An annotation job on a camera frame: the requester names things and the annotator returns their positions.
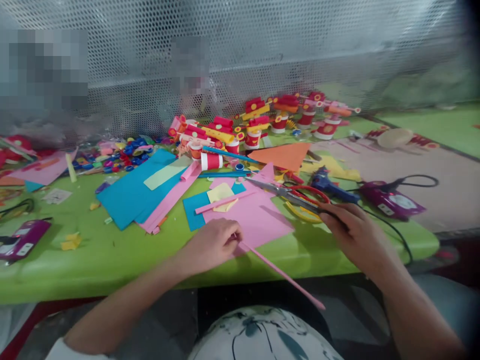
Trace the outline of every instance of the green table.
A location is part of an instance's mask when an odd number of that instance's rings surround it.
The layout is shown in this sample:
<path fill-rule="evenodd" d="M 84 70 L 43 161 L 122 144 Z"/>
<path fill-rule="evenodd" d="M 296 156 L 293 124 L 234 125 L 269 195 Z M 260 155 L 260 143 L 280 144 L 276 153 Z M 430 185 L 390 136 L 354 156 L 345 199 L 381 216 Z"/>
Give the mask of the green table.
<path fill-rule="evenodd" d="M 355 130 L 375 129 L 378 124 L 352 120 Z M 285 136 L 272 135 L 272 142 L 284 142 Z M 175 254 L 191 237 L 184 207 L 179 201 L 168 214 L 168 220 L 157 235 L 145 234 L 136 224 L 119 231 L 114 223 L 104 224 L 109 217 L 103 207 L 90 211 L 96 200 L 95 189 L 105 175 L 80 176 L 71 183 L 67 177 L 58 179 L 50 188 L 59 188 L 73 194 L 59 205 L 46 204 L 40 199 L 47 193 L 33 194 L 36 210 L 2 224 L 0 235 L 11 235 L 23 222 L 30 219 L 53 217 L 53 225 L 25 260 L 8 267 L 0 267 L 0 303 L 13 304 L 67 298 L 107 295 L 125 285 L 154 264 Z M 184 194 L 191 197 L 208 190 L 210 182 L 198 179 Z M 343 187 L 353 187 L 352 181 L 341 181 Z M 7 206 L 17 200 L 11 200 Z M 312 225 L 294 217 L 281 199 L 274 203 L 292 222 L 295 231 L 267 243 L 258 250 L 286 271 L 292 278 L 319 277 L 358 272 L 338 249 L 335 239 L 320 224 Z M 393 230 L 380 223 L 390 236 L 401 258 L 408 255 Z M 415 259 L 431 256 L 437 250 L 437 238 L 411 221 L 395 222 L 395 226 L 410 244 Z M 80 232 L 82 243 L 76 250 L 62 251 L 65 236 Z M 192 277 L 180 286 L 187 288 L 278 280 L 279 275 L 255 255 L 232 259 L 207 273 Z"/>
<path fill-rule="evenodd" d="M 408 128 L 424 137 L 480 158 L 480 104 L 460 104 L 453 110 L 421 109 L 381 112 L 375 115 L 389 124 Z"/>

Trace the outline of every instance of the perforated metal sheet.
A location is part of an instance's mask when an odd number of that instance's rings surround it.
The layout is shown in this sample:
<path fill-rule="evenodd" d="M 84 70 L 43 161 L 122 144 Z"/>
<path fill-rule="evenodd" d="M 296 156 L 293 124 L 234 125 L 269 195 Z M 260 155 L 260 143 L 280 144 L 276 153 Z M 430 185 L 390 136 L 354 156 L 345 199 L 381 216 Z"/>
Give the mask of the perforated metal sheet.
<path fill-rule="evenodd" d="M 313 89 L 364 110 L 478 95 L 454 0 L 2 0 L 0 20 L 88 30 L 88 107 L 57 122 L 72 142 L 158 135 L 179 113 L 232 117 L 252 97 Z M 207 72 L 179 81 L 172 41 L 186 37 L 207 44 L 191 59 Z"/>

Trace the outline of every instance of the white sleeve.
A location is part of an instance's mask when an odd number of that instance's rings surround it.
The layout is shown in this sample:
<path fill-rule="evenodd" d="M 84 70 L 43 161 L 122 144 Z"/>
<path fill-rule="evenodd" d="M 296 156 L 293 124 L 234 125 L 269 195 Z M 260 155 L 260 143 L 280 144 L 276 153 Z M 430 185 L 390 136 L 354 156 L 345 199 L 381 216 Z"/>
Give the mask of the white sleeve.
<path fill-rule="evenodd" d="M 105 355 L 87 355 L 80 352 L 76 352 L 69 348 L 64 343 L 64 338 L 59 338 L 50 352 L 46 356 L 45 360 L 108 360 Z"/>

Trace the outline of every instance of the blue glue gun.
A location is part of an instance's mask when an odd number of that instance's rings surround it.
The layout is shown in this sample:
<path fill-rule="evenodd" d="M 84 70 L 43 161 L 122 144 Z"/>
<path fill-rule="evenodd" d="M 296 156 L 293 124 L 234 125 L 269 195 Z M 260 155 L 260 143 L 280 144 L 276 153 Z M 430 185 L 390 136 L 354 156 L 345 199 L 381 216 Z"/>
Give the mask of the blue glue gun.
<path fill-rule="evenodd" d="M 328 170 L 325 166 L 322 166 L 316 171 L 315 174 L 313 174 L 310 186 L 312 188 L 320 190 L 321 192 L 331 193 L 346 203 L 356 204 L 360 200 L 359 195 L 345 191 L 338 186 L 335 186 L 330 181 L 328 176 Z"/>

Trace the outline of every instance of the purple device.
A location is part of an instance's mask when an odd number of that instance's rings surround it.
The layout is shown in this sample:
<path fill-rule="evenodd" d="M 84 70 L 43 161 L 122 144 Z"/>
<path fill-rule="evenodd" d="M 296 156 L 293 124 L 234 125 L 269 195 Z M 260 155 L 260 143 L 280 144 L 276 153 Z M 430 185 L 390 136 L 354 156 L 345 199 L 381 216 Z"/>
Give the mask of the purple device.
<path fill-rule="evenodd" d="M 50 223 L 45 220 L 30 220 L 24 222 L 11 236 L 11 241 L 0 246 L 0 260 L 6 260 L 7 265 L 22 260 L 47 232 Z"/>
<path fill-rule="evenodd" d="M 363 184 L 358 191 L 372 205 L 381 210 L 388 217 L 407 221 L 409 217 L 418 215 L 427 209 L 403 195 L 396 189 L 382 189 L 382 186 L 389 186 L 385 181 L 370 181 Z"/>

